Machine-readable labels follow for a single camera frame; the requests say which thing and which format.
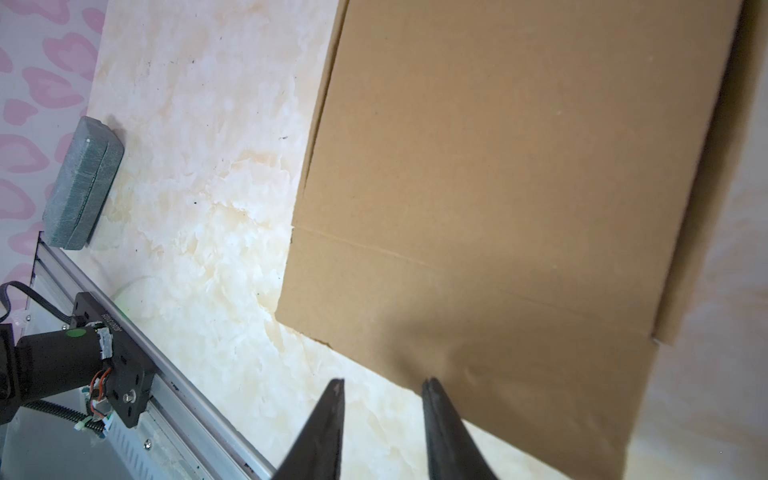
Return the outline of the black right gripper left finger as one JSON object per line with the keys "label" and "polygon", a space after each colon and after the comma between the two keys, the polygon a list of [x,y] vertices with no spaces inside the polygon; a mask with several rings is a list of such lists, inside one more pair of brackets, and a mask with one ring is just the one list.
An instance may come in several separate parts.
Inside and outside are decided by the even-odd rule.
{"label": "black right gripper left finger", "polygon": [[339,480],[344,420],[344,380],[332,379],[272,478]]}

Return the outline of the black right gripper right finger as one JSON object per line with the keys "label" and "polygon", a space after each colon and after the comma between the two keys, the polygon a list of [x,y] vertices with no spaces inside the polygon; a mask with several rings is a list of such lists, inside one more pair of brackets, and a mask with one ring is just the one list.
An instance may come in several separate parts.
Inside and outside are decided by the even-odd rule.
{"label": "black right gripper right finger", "polygon": [[432,480],[496,480],[437,378],[422,384],[427,465]]}

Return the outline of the brown cardboard paper box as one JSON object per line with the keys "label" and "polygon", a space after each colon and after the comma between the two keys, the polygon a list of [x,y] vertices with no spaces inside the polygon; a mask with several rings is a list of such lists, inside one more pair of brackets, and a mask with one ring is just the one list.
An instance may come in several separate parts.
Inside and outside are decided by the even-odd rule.
{"label": "brown cardboard paper box", "polygon": [[763,1],[346,1],[276,312],[618,479],[745,121]]}

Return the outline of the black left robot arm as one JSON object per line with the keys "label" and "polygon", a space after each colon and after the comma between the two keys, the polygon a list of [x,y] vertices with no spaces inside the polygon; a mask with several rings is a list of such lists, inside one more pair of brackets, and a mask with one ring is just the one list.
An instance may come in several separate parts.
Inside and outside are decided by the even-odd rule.
{"label": "black left robot arm", "polygon": [[65,416],[96,431],[111,413],[126,427],[137,426],[157,373],[148,354],[92,293],[77,294],[69,315],[27,293],[69,328],[16,340],[13,327],[1,324],[1,422],[21,407],[45,410],[46,398],[84,387],[87,412],[63,409]]}

